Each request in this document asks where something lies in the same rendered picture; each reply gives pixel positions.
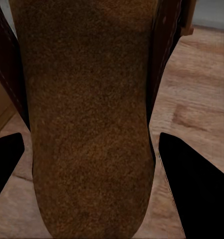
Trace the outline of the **sandal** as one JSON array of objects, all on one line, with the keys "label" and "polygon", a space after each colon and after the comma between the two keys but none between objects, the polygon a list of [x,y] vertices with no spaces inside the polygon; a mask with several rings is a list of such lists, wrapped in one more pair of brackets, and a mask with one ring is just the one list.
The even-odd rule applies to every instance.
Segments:
[{"label": "sandal", "polygon": [[156,156],[149,123],[197,0],[8,0],[0,83],[31,132],[38,208],[54,239],[132,239]]}]

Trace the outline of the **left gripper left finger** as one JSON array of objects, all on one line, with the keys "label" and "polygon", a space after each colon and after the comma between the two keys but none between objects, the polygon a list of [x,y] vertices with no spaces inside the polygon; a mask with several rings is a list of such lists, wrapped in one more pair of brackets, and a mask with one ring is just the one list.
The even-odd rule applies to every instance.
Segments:
[{"label": "left gripper left finger", "polygon": [[20,132],[0,138],[0,193],[25,151]]}]

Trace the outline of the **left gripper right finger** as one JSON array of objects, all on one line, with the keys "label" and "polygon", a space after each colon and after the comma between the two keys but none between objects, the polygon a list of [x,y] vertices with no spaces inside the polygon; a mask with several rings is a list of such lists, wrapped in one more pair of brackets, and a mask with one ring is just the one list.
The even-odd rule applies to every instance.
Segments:
[{"label": "left gripper right finger", "polygon": [[159,152],[186,239],[224,239],[224,173],[171,134]]}]

